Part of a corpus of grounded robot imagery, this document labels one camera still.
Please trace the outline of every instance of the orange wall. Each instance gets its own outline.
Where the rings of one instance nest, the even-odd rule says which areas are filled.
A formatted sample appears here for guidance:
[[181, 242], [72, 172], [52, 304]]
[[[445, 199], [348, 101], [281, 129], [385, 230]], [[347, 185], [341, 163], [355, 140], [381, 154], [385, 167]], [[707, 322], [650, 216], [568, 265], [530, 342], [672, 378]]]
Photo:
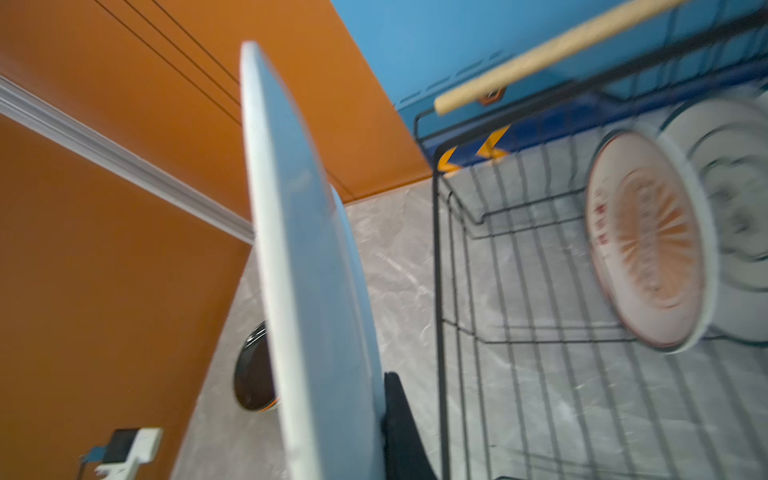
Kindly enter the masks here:
[[248, 217], [244, 40], [283, 76], [344, 200], [429, 174], [329, 0], [0, 2], [0, 74]]
[[0, 163], [0, 478], [149, 425], [167, 478], [249, 246], [2, 116]]

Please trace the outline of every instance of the dish rack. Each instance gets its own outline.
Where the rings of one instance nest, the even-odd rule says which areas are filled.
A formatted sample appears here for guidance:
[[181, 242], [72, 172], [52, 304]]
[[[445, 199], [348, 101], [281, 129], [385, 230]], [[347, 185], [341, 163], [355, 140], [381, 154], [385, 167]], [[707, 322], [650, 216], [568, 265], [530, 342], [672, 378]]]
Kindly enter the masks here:
[[768, 12], [728, 18], [732, 4], [686, 35], [678, 7], [658, 48], [478, 117], [419, 135], [435, 112], [417, 116], [434, 171], [443, 480], [768, 478], [768, 351], [717, 331], [677, 355], [639, 343], [584, 229], [606, 133], [768, 75]]

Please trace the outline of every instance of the black round lid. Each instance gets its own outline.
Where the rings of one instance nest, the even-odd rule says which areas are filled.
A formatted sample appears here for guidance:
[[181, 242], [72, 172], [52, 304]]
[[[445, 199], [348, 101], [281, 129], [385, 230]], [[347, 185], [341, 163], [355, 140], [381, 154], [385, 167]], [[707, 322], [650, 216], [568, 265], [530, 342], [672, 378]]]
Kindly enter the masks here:
[[247, 410], [261, 410], [275, 401], [266, 325], [259, 325], [246, 339], [235, 364], [235, 396]]

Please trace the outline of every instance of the round lid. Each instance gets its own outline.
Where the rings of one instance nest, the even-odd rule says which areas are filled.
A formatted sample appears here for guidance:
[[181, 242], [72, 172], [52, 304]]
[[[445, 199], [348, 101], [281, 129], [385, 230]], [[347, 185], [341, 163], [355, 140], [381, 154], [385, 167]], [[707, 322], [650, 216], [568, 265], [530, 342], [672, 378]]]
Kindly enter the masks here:
[[237, 401], [246, 410], [268, 409], [276, 402], [265, 323], [248, 336], [237, 357], [234, 387]]
[[644, 129], [606, 136], [586, 221], [595, 271], [624, 325], [657, 349], [692, 346], [712, 319], [717, 247], [707, 199], [674, 145]]

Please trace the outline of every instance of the gray marble surface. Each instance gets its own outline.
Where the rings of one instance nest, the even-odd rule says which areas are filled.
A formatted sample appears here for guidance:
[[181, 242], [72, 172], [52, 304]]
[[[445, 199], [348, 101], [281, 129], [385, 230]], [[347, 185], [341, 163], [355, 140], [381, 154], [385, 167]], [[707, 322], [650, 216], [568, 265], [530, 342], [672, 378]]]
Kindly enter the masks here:
[[[580, 151], [593, 140], [578, 138]], [[574, 171], [563, 160], [570, 158], [568, 145], [553, 144], [548, 153], [553, 188], [567, 190]], [[577, 186], [588, 166], [581, 157]], [[524, 162], [523, 177], [513, 161], [499, 165], [518, 194], [522, 178], [540, 187], [535, 176], [545, 175], [540, 151]], [[475, 173], [481, 190], [498, 186], [491, 165]], [[452, 180], [467, 208], [480, 212], [478, 182], [470, 175], [463, 170]], [[494, 195], [485, 201], [510, 201]], [[717, 339], [664, 356], [638, 343], [586, 342], [627, 334], [594, 279], [580, 211], [578, 196], [563, 197], [480, 226], [465, 223], [467, 233], [483, 237], [465, 245], [460, 217], [449, 223], [442, 208], [444, 317], [463, 329], [448, 324], [443, 336], [452, 477], [768, 478], [765, 350]], [[384, 370], [400, 375], [438, 467], [431, 186], [396, 190], [347, 213]], [[525, 230], [533, 225], [539, 227]], [[174, 480], [289, 478], [277, 413], [246, 412], [232, 392], [235, 358], [262, 320], [251, 257]]]

